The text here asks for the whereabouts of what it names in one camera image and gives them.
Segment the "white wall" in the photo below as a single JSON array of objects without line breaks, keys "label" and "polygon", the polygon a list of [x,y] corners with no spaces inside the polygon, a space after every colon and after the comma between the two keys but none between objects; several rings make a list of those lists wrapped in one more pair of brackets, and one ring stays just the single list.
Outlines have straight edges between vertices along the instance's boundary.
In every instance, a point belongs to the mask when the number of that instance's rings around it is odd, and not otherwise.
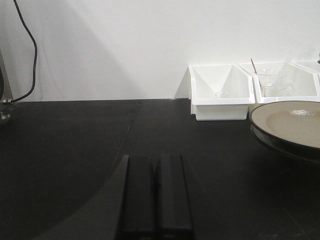
[{"label": "white wall", "polygon": [[[27,101],[187,97],[188,64],[318,60],[319,0],[18,0],[39,48]],[[14,97],[34,49],[12,0],[0,48]]]}]

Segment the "beige plate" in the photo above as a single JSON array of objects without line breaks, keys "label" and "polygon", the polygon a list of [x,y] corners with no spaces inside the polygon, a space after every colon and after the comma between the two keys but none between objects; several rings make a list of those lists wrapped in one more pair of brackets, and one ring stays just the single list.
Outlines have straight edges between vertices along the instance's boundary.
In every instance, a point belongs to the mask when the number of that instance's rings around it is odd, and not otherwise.
[{"label": "beige plate", "polygon": [[279,101],[261,105],[251,112],[250,120],[268,135],[320,148],[320,102]]}]

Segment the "plate rim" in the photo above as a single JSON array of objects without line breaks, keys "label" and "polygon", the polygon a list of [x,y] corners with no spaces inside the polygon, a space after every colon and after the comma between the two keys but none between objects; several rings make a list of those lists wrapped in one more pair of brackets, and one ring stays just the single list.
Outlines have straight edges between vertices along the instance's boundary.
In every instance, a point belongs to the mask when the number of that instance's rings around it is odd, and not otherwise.
[{"label": "plate rim", "polygon": [[251,124],[254,125],[254,127],[256,127],[259,131],[263,132],[264,134],[266,134],[266,135],[268,135],[268,136],[270,136],[270,137],[272,137],[272,138],[276,138],[276,139],[278,139],[278,140],[280,140],[280,141],[284,141],[284,142],[287,142],[287,143],[290,143],[290,144],[294,144],[294,145],[296,145],[297,147],[303,146],[303,147],[306,147],[306,148],[311,148],[311,149],[320,151],[320,147],[305,145],[305,144],[297,143],[297,142],[290,141],[290,140],[284,139],[284,138],[282,138],[282,137],[276,136],[276,135],[274,135],[274,134],[272,134],[272,133],[270,133],[270,132],[262,129],[261,127],[259,127],[259,126],[255,123],[255,121],[253,120],[252,114],[253,114],[253,112],[254,112],[256,109],[261,108],[261,107],[263,107],[263,106],[265,106],[265,105],[288,103],[288,102],[299,102],[299,103],[305,102],[305,103],[319,103],[319,104],[320,104],[320,102],[318,102],[318,101],[304,101],[304,100],[274,101],[274,102],[269,102],[269,103],[266,103],[266,104],[262,104],[262,105],[259,105],[259,106],[255,107],[255,108],[249,113],[249,120],[250,120]]}]

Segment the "plate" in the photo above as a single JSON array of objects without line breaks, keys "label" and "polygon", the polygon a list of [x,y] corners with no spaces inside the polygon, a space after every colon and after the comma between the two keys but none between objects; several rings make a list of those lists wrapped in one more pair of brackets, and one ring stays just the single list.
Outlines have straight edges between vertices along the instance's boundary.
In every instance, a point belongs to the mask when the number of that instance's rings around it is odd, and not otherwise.
[{"label": "plate", "polygon": [[253,125],[251,126],[251,132],[258,142],[274,152],[296,160],[320,163],[320,151],[314,148],[297,147],[295,144],[267,135]]},{"label": "plate", "polygon": [[265,134],[320,149],[320,102],[272,102],[255,108],[250,120]]},{"label": "plate", "polygon": [[255,138],[287,156],[320,162],[320,102],[279,101],[250,113]]}]

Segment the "power cord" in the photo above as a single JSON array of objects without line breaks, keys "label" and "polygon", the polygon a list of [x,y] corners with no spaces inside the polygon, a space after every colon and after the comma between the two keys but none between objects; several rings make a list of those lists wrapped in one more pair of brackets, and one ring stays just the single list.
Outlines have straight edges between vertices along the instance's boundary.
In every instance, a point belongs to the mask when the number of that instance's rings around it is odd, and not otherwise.
[{"label": "power cord", "polygon": [[25,95],[21,96],[21,97],[18,97],[16,99],[6,99],[4,100],[3,102],[4,103],[14,103],[14,102],[17,102],[17,101],[20,101],[26,97],[28,97],[32,92],[33,90],[35,89],[35,85],[36,85],[36,65],[37,65],[37,57],[38,57],[38,47],[37,47],[37,43],[36,43],[36,40],[34,38],[34,36],[32,35],[32,33],[30,32],[29,28],[27,27],[25,21],[24,21],[24,18],[22,17],[22,14],[20,12],[20,9],[19,9],[19,5],[17,3],[16,0],[13,0],[14,2],[14,5],[15,5],[15,8],[19,14],[19,18],[22,22],[22,25],[24,26],[24,29],[27,31],[27,33],[29,34],[32,42],[33,42],[33,45],[34,45],[34,60],[33,60],[33,72],[32,72],[32,86],[31,86],[31,89],[29,90],[29,92],[27,92]]}]

